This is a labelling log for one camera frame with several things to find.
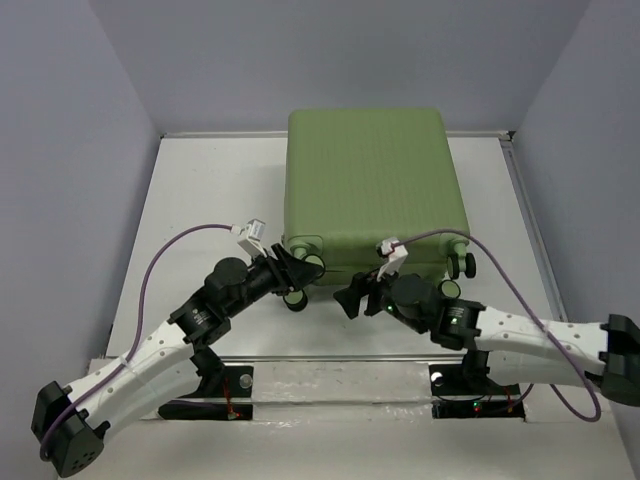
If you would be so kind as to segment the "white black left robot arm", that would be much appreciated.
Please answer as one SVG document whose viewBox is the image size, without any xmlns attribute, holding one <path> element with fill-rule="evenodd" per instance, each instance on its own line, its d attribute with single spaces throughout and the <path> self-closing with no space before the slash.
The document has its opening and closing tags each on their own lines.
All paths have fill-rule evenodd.
<svg viewBox="0 0 640 480">
<path fill-rule="evenodd" d="M 324 273 L 320 262 L 287 252 L 280 244 L 245 262 L 219 260 L 177 310 L 149 334 L 136 332 L 131 348 L 98 371 L 37 393 L 31 431 L 40 458 L 61 478 L 88 467 L 120 430 L 186 394 L 215 392 L 225 365 L 213 343 L 231 320 L 268 295 L 299 293 Z"/>
</svg>

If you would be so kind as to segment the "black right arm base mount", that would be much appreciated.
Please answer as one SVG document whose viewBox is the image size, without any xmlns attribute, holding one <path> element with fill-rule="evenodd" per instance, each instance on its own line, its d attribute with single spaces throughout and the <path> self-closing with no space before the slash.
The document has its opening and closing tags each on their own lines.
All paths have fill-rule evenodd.
<svg viewBox="0 0 640 480">
<path fill-rule="evenodd" d="M 472 351 L 429 367 L 434 419 L 525 419 L 519 385 L 491 380 L 488 359 L 488 352 Z"/>
</svg>

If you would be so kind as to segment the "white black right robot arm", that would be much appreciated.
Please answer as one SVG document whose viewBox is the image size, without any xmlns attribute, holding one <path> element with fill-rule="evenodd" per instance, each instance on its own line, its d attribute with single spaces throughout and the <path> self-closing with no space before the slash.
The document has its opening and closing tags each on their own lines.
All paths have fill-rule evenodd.
<svg viewBox="0 0 640 480">
<path fill-rule="evenodd" d="M 386 313 L 431 342 L 464 354 L 462 384 L 582 386 L 618 404 L 639 404 L 639 327 L 624 315 L 604 322 L 533 320 L 445 296 L 416 274 L 356 274 L 333 295 L 349 318 Z"/>
</svg>

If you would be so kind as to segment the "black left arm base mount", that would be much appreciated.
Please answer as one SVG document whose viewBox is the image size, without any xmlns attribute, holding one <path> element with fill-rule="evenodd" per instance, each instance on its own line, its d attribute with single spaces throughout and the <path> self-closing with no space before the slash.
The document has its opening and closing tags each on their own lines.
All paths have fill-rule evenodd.
<svg viewBox="0 0 640 480">
<path fill-rule="evenodd" d="M 249 421 L 253 419 L 254 366 L 225 364 L 211 349 L 191 360 L 199 379 L 197 388 L 157 409 L 163 420 Z"/>
</svg>

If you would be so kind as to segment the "green hard-shell suitcase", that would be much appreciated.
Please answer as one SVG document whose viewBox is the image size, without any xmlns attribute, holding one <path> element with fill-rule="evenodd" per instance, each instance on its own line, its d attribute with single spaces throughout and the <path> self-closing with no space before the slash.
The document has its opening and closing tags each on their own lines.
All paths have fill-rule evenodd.
<svg viewBox="0 0 640 480">
<path fill-rule="evenodd" d="M 470 225 L 446 128 L 434 107 L 310 108 L 288 117 L 282 242 L 320 262 L 319 286 L 377 275 L 387 238 L 406 244 L 402 274 L 472 279 Z"/>
</svg>

